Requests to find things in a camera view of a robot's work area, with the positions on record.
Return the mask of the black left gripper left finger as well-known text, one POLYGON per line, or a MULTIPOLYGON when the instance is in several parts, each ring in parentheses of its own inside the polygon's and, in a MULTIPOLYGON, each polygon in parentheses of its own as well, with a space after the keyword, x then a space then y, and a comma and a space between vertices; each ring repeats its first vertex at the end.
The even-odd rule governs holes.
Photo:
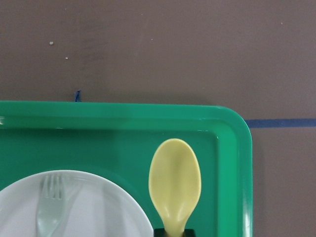
POLYGON ((154 237, 167 237, 167 233, 164 228, 154 229, 154 237))

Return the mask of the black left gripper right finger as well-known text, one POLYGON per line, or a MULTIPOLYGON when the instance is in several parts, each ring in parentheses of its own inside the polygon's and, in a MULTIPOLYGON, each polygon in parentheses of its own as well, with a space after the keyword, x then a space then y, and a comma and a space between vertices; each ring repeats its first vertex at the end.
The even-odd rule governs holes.
POLYGON ((195 231, 193 229, 184 229, 183 237, 195 237, 195 231))

